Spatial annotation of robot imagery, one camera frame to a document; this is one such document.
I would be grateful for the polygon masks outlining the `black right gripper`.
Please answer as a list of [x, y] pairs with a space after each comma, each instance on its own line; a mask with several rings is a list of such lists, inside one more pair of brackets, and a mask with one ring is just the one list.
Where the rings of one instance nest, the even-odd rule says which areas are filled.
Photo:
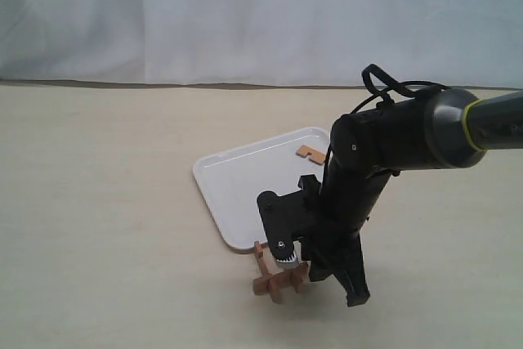
[[320, 281], [334, 275], [346, 292], [346, 305], [364, 305], [370, 291], [360, 242], [363, 205], [347, 202], [321, 206], [301, 201], [297, 211], [297, 240], [302, 258], [311, 262], [311, 279]]

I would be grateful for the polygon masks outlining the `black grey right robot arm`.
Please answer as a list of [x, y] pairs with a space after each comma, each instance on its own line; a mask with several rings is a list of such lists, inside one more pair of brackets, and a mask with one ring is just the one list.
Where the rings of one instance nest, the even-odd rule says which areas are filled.
[[405, 171], [469, 168], [490, 150], [522, 146], [522, 95], [480, 99], [427, 87], [405, 101], [344, 114], [330, 132], [321, 180], [303, 177], [301, 204], [313, 224], [300, 234], [313, 282], [334, 277], [348, 306], [369, 300], [360, 231], [392, 177]]

